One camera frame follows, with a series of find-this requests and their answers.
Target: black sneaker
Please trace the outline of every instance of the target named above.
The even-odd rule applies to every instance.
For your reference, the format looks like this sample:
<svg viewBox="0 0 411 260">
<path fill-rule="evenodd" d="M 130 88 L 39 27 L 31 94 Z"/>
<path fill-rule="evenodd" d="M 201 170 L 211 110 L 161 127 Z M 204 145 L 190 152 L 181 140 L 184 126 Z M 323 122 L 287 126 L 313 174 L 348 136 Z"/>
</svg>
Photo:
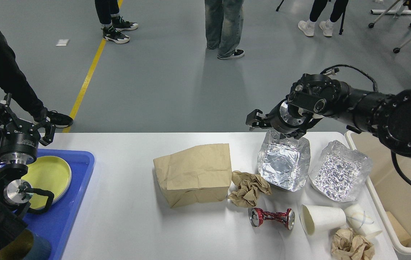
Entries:
<svg viewBox="0 0 411 260">
<path fill-rule="evenodd" d="M 40 122 L 46 117 L 50 119 L 52 124 L 56 125 L 56 128 L 70 127 L 74 123 L 74 120 L 70 116 L 60 114 L 55 110 L 40 113 L 40 116 L 34 117 L 34 120 L 36 122 Z"/>
<path fill-rule="evenodd" d="M 130 37 L 116 30 L 116 28 L 112 25 L 110 27 L 101 28 L 101 30 L 103 30 L 103 39 L 107 41 L 112 41 L 119 44 L 128 43 L 130 41 Z"/>
<path fill-rule="evenodd" d="M 137 23 L 132 23 L 122 19 L 122 16 L 112 17 L 113 26 L 119 31 L 133 31 L 138 29 Z"/>
<path fill-rule="evenodd" d="M 245 52 L 241 49 L 236 49 L 234 51 L 233 54 L 231 54 L 231 56 L 228 57 L 220 57 L 217 56 L 217 58 L 219 58 L 220 60 L 227 60 L 227 59 L 237 59 L 237 58 L 241 58 L 242 56 L 244 56 Z"/>
</svg>

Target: crumpled aluminum foil block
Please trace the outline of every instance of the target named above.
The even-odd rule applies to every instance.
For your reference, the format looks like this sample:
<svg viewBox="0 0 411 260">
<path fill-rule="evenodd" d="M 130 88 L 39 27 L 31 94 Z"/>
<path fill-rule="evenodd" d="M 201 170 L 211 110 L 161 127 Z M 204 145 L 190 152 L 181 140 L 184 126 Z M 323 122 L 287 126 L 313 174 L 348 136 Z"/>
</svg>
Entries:
<svg viewBox="0 0 411 260">
<path fill-rule="evenodd" d="M 269 183 L 298 191 L 305 185 L 310 159 L 308 139 L 281 139 L 281 133 L 271 129 L 258 153 L 258 172 Z"/>
<path fill-rule="evenodd" d="M 329 199 L 347 202 L 357 199 L 371 170 L 372 159 L 335 140 L 322 150 L 309 176 L 313 187 Z"/>
</svg>

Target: crushed red soda can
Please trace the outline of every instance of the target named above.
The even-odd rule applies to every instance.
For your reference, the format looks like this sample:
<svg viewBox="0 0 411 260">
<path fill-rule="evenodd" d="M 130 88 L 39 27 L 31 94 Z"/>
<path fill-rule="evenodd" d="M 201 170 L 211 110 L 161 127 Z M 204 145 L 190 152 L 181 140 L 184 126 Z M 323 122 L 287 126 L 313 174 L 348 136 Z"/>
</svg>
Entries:
<svg viewBox="0 0 411 260">
<path fill-rule="evenodd" d="M 249 209 L 249 220 L 253 227 L 259 227 L 264 220 L 276 220 L 284 224 L 288 230 L 293 229 L 295 223 L 295 213 L 292 209 L 287 209 L 287 212 L 269 212 L 260 208 Z"/>
</svg>

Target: yellow plate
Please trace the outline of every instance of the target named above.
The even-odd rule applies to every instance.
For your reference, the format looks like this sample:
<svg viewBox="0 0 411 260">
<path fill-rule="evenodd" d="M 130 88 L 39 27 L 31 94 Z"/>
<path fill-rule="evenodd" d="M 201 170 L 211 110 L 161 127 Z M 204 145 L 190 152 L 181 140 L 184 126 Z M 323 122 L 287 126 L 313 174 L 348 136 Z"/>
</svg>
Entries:
<svg viewBox="0 0 411 260">
<path fill-rule="evenodd" d="M 56 156 L 42 156 L 27 166 L 29 170 L 21 179 L 30 183 L 32 188 L 53 192 L 55 194 L 53 204 L 66 193 L 72 173 L 65 160 Z M 42 209 L 45 207 L 47 197 L 34 194 L 29 202 L 32 209 Z"/>
</svg>

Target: white sticker on floor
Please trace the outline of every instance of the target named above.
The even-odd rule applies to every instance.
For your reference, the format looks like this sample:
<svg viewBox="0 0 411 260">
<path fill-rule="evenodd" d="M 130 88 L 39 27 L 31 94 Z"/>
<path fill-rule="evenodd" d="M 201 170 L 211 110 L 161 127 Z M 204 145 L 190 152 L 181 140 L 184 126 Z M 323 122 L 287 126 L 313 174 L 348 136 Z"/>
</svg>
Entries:
<svg viewBox="0 0 411 260">
<path fill-rule="evenodd" d="M 56 46 L 67 46 L 67 43 L 69 42 L 69 39 L 60 39 L 58 40 L 58 43 Z"/>
</svg>

